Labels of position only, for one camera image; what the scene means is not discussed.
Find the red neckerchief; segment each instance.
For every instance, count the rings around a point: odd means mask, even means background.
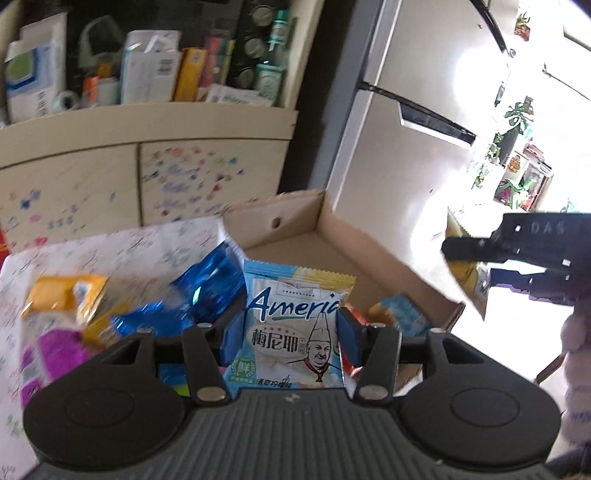
[[[318,375],[318,378],[316,379],[317,382],[322,382],[322,375],[324,375],[324,372],[326,372],[329,369],[329,364],[328,362],[326,362],[324,364],[324,366],[320,369],[317,370],[314,368],[314,365],[312,365],[310,363],[310,361],[308,360],[308,358],[304,358],[304,363],[306,364],[306,366],[312,370],[316,375]]]

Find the tape roll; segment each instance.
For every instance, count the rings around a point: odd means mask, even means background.
[[[70,90],[61,92],[53,101],[53,113],[62,113],[67,112],[68,110],[78,110],[79,108],[80,98]]]

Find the cabinet drawer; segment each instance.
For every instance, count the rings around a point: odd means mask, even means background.
[[[144,224],[213,215],[275,195],[288,141],[190,140],[141,146]]]
[[[136,147],[68,153],[0,170],[0,225],[12,253],[138,227]]]

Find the yellow snack packet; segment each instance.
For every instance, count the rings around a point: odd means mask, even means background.
[[[112,315],[123,315],[131,310],[131,303],[121,302],[108,312],[99,316],[82,331],[82,339],[97,348],[105,349],[121,339],[121,336],[111,323]]]
[[[96,313],[108,280],[109,277],[102,275],[40,275],[29,292],[21,316],[34,312],[76,312],[76,323],[86,325]]]

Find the yellow box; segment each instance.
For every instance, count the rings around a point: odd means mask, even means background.
[[[177,87],[174,91],[175,102],[194,102],[201,73],[207,59],[207,50],[185,48],[183,62],[178,74]]]

